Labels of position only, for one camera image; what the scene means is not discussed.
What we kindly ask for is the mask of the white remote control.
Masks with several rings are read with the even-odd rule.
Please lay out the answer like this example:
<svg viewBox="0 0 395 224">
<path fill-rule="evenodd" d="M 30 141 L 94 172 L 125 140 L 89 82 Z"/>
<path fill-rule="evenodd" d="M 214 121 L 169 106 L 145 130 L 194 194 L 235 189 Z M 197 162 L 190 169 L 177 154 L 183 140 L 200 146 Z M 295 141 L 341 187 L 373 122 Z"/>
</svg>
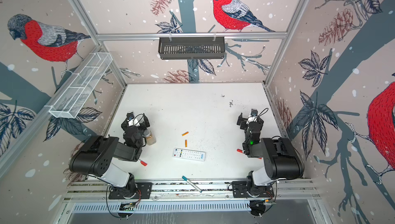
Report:
<svg viewBox="0 0 395 224">
<path fill-rule="evenodd" d="M 188 150 L 184 148 L 175 148 L 171 154 L 173 158 L 201 161 L 204 162 L 206 159 L 206 153 L 197 150 Z"/>
</svg>

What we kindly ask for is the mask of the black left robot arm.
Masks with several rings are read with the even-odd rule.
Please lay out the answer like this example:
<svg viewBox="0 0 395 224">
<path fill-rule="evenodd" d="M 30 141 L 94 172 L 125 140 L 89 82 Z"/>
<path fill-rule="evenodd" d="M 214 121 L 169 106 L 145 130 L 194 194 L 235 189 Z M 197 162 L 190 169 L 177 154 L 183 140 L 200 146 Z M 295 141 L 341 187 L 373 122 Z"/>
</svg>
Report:
<svg viewBox="0 0 395 224">
<path fill-rule="evenodd" d="M 123 142 L 115 136 L 92 136 L 72 156 L 69 170 L 85 176 L 95 177 L 110 186 L 112 199 L 142 198 L 141 187 L 132 173 L 116 166 L 113 159 L 138 162 L 143 148 L 148 144 L 149 120 L 144 113 L 129 112 L 121 124 Z"/>
</svg>

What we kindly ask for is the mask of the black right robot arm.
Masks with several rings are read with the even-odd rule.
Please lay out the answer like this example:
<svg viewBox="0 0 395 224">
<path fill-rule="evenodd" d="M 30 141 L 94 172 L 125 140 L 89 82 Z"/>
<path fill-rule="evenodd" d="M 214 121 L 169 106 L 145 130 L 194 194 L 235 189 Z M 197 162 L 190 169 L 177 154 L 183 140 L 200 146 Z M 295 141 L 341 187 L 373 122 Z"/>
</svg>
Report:
<svg viewBox="0 0 395 224">
<path fill-rule="evenodd" d="M 250 171 L 246 177 L 246 192 L 252 197 L 267 193 L 267 188 L 278 180 L 294 180 L 304 174 L 304 165 L 291 141 L 281 136 L 261 138 L 263 124 L 264 120 L 256 109 L 251 110 L 248 118 L 240 114 L 237 119 L 237 125 L 245 136 L 238 152 L 264 163 L 261 169 Z"/>
</svg>

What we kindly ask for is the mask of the glass spice jar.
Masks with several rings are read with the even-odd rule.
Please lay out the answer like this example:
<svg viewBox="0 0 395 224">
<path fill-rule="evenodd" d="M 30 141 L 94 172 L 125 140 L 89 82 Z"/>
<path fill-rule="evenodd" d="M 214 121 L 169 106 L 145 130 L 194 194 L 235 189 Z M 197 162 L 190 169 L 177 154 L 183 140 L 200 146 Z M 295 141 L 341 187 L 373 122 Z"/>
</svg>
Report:
<svg viewBox="0 0 395 224">
<path fill-rule="evenodd" d="M 146 144 L 147 144 L 147 145 L 151 146 L 151 145 L 153 145 L 153 144 L 156 143 L 156 138 L 155 138 L 155 136 L 153 135 L 152 131 L 150 131 L 149 129 L 146 129 L 146 130 L 143 132 L 143 136 L 144 136 L 144 138 L 145 138 L 145 141 L 146 141 Z"/>
</svg>

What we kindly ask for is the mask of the red marker left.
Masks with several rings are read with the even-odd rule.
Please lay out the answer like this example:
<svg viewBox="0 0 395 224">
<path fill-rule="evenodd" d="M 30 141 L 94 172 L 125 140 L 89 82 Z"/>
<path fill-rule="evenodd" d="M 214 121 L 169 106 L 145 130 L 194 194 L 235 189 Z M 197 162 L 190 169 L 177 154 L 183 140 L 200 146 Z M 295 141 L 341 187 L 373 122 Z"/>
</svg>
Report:
<svg viewBox="0 0 395 224">
<path fill-rule="evenodd" d="M 147 166 L 147 163 L 146 163 L 146 162 L 144 162 L 144 161 L 142 161 L 141 159 L 139 159 L 138 161 L 141 163 L 141 165 L 143 165 L 143 166 Z"/>
</svg>

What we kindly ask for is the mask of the teal capped pen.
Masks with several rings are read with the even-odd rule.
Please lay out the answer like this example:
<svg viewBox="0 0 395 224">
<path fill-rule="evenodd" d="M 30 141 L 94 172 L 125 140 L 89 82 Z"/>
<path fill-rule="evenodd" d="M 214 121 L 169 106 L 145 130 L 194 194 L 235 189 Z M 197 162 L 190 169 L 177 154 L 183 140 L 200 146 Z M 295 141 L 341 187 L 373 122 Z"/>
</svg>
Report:
<svg viewBox="0 0 395 224">
<path fill-rule="evenodd" d="M 189 180 L 187 177 L 182 176 L 182 179 L 184 181 L 186 181 L 189 185 L 191 185 L 196 191 L 198 191 L 199 193 L 202 193 L 203 190 L 201 188 L 199 188 L 195 183 L 193 183 L 191 180 Z"/>
</svg>

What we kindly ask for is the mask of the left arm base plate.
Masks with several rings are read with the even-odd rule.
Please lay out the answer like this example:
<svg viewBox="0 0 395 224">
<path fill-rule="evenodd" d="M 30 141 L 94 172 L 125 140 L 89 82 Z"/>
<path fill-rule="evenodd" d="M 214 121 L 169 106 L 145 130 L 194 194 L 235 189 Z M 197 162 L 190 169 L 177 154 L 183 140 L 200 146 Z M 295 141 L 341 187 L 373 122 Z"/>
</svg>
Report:
<svg viewBox="0 0 395 224">
<path fill-rule="evenodd" d="M 149 199 L 152 186 L 151 182 L 129 183 L 124 188 L 110 186 L 108 198 L 111 200 Z"/>
</svg>

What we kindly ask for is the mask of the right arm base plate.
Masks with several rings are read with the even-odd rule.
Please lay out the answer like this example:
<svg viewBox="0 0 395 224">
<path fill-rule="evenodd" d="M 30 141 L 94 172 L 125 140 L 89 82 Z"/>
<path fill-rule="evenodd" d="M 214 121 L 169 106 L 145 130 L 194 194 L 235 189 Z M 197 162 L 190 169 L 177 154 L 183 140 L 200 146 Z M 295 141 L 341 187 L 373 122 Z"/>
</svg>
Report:
<svg viewBox="0 0 395 224">
<path fill-rule="evenodd" d="M 233 181 L 230 185 L 234 198 L 274 198 L 275 196 L 271 186 L 255 186 L 246 181 Z"/>
</svg>

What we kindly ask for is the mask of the white mesh wall tray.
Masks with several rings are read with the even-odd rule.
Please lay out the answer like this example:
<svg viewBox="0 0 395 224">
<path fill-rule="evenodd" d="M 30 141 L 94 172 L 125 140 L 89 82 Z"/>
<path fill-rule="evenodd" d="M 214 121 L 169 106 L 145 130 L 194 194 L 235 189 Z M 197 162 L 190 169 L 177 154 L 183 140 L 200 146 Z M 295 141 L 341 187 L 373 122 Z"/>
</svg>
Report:
<svg viewBox="0 0 395 224">
<path fill-rule="evenodd" d="M 82 70 L 72 76 L 72 82 L 51 106 L 49 113 L 55 118 L 76 118 L 112 61 L 110 53 L 90 54 Z"/>
</svg>

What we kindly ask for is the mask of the black wall basket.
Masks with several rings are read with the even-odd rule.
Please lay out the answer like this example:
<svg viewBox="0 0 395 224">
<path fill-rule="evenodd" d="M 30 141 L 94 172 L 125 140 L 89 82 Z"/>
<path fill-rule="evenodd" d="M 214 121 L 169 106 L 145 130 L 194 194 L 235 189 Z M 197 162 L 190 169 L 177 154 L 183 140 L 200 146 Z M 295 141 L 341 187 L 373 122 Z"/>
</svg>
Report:
<svg viewBox="0 0 395 224">
<path fill-rule="evenodd" d="M 161 38 L 158 54 L 162 60 L 222 59 L 225 56 L 224 37 Z"/>
</svg>

